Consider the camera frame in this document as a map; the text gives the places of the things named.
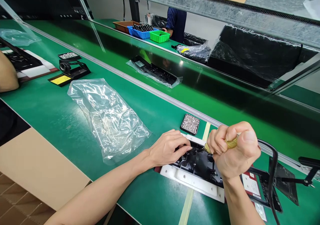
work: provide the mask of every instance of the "brown plastic bin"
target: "brown plastic bin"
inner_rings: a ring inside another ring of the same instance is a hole
[[[114,26],[116,27],[117,30],[120,30],[126,34],[129,34],[129,30],[127,26],[133,26],[135,25],[140,25],[140,23],[135,22],[135,21],[119,21],[119,22],[113,22]]]

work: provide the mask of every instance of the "screwdriver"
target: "screwdriver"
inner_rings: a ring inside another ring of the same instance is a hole
[[[237,133],[237,136],[232,140],[232,141],[227,141],[225,139],[225,142],[227,143],[228,145],[228,149],[231,149],[231,148],[235,148],[237,146],[237,140],[238,140],[238,137],[241,133]],[[209,154],[213,154],[211,151],[210,151],[210,148],[208,146],[208,144],[206,143],[205,146],[204,146],[204,151],[206,151],[207,153]]]

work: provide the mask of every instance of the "hand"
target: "hand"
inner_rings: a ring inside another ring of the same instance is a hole
[[[232,141],[237,133],[241,133],[237,146],[228,149],[225,139]],[[261,154],[256,133],[248,122],[240,122],[230,127],[219,126],[218,130],[211,131],[207,144],[224,179],[231,179],[246,172]]]
[[[187,151],[191,150],[190,141],[179,130],[170,130],[160,136],[155,144],[148,149],[149,159],[153,167],[175,163]]]

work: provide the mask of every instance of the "blue plastic bin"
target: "blue plastic bin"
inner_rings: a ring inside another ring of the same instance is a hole
[[[139,30],[135,30],[132,28],[132,26],[127,26],[128,30],[129,30],[129,34],[141,38],[141,39],[148,39],[150,38],[150,31],[147,32],[140,32]]]

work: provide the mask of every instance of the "green plastic bin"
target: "green plastic bin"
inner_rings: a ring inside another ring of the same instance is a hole
[[[163,43],[168,41],[170,38],[170,34],[161,30],[150,31],[150,39],[157,42]]]

